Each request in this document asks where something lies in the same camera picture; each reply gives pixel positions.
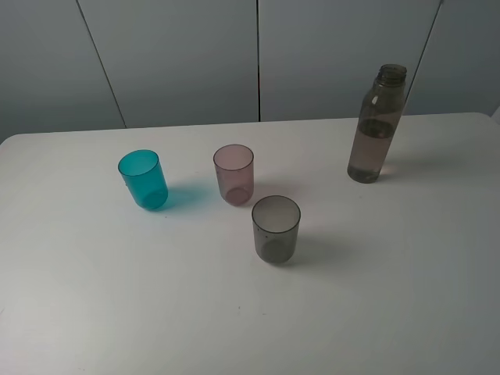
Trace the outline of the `grey translucent plastic cup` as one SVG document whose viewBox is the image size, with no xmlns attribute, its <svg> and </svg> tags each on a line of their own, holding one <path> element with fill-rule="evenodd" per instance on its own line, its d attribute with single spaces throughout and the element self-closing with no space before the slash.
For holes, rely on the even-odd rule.
<svg viewBox="0 0 500 375">
<path fill-rule="evenodd" d="M 301 210 L 292 199 L 270 195 L 251 212 L 255 251 L 265 263 L 282 264 L 295 253 Z"/>
</svg>

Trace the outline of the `pink translucent plastic cup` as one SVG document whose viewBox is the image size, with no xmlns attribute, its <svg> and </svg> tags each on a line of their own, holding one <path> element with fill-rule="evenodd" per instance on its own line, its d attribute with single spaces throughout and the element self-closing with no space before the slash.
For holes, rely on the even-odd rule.
<svg viewBox="0 0 500 375">
<path fill-rule="evenodd" d="M 253 151 L 245 145 L 224 145 L 214 153 L 213 162 L 223 200 L 234 206 L 248 202 L 254 192 Z"/>
</svg>

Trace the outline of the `teal plastic cup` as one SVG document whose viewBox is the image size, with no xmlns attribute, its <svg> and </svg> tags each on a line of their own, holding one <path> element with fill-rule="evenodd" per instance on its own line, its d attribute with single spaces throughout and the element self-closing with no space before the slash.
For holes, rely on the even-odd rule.
<svg viewBox="0 0 500 375">
<path fill-rule="evenodd" d="M 169 192 L 156 152 L 148 149 L 130 152 L 119 161 L 118 170 L 137 205 L 156 210 L 166 203 Z"/>
</svg>

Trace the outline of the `smoky translucent water bottle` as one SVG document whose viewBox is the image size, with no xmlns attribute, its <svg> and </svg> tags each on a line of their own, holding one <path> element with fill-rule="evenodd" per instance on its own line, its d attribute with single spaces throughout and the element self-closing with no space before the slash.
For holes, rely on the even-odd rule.
<svg viewBox="0 0 500 375">
<path fill-rule="evenodd" d="M 407 69 L 385 64 L 362 100 L 348 161 L 348 175 L 362 184 L 375 182 L 384 165 L 405 107 Z"/>
</svg>

